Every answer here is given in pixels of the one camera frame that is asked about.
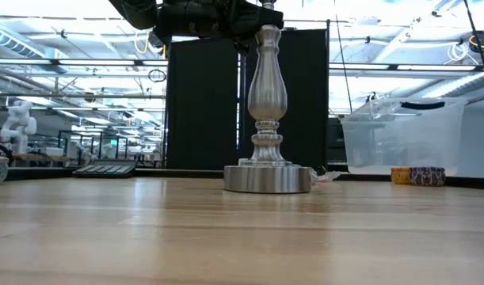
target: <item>ceiling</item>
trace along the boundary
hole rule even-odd
[[[323,29],[327,19],[338,17],[330,33],[330,62],[341,63],[341,47],[346,63],[399,63],[472,65],[480,63],[479,54],[454,50],[460,38],[469,38],[471,27],[463,1],[459,0],[278,0],[276,10],[284,12],[285,25],[298,29]],[[471,2],[471,11],[478,30],[484,30],[484,0]],[[0,0],[0,29],[23,44],[44,51],[45,57],[70,59],[149,59],[164,60],[153,47],[145,48],[147,31],[137,31],[123,20],[108,0]],[[191,40],[177,37],[173,40]],[[0,58],[20,58],[15,51],[0,46]],[[68,93],[97,95],[127,95],[141,97],[165,94],[166,81],[152,82],[147,78],[154,67],[129,66],[69,66],[65,74],[42,71],[29,66],[8,65],[0,69],[19,74],[39,86]],[[159,70],[166,72],[166,62]],[[349,91],[342,72],[332,71],[330,77],[330,107],[333,112],[350,112],[358,108],[367,96],[409,97],[417,91],[444,79],[463,78],[462,73],[430,76],[414,72],[383,73],[373,70],[349,72]],[[4,74],[9,83],[31,88]],[[53,100],[54,104],[87,106],[81,98]],[[95,102],[97,107],[162,109],[163,99],[109,98]],[[162,112],[147,112],[151,123],[162,125]],[[124,121],[119,116],[97,114],[106,120]]]

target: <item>orange container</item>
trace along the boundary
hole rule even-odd
[[[391,169],[391,181],[395,184],[406,184],[410,183],[410,167],[394,167]]]

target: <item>humanoid robot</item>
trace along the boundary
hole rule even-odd
[[[31,107],[32,103],[28,101],[16,101],[12,107],[8,107],[9,116],[0,131],[1,143],[15,154],[26,154],[28,135],[36,134],[37,122],[30,116]],[[14,124],[18,126],[16,130],[11,130]],[[11,144],[11,138],[15,138],[14,145]]]

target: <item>clear plastic bin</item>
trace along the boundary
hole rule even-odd
[[[462,98],[398,98],[370,101],[345,117],[350,173],[390,174],[396,166],[459,166]]]

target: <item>black cable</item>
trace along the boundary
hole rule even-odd
[[[9,160],[7,162],[7,165],[11,166],[13,164],[14,158],[13,158],[13,152],[11,150],[8,150],[5,146],[0,144],[0,151],[4,153],[4,155],[7,157]]]
[[[347,96],[349,98],[349,109],[353,112],[353,103],[351,102],[351,92],[349,90],[349,80],[347,79],[347,70],[345,69],[344,48],[342,47],[342,39],[340,36],[340,25],[338,24],[337,0],[333,0],[335,5],[335,20],[337,20],[338,44],[340,45],[340,54],[342,56],[342,66],[344,67],[345,86],[347,87]]]
[[[156,72],[159,72],[160,74],[162,74],[162,79],[155,79],[155,73]],[[157,83],[157,82],[164,82],[167,77],[166,77],[166,73],[164,73],[164,71],[162,70],[159,70],[158,68],[157,69],[154,69],[154,70],[150,70],[150,72],[148,72],[148,79],[154,83]]]
[[[469,8],[469,3],[467,2],[467,0],[463,0],[463,2],[465,3],[465,7],[467,8],[467,16],[469,16],[469,21],[471,22],[472,32],[474,33],[476,43],[479,46],[479,54],[481,55],[482,65],[484,67],[484,51],[482,50],[482,43],[479,40],[479,35],[478,35],[478,31],[476,30],[476,27],[474,25],[474,20],[472,20],[472,14],[471,14],[471,9]]]

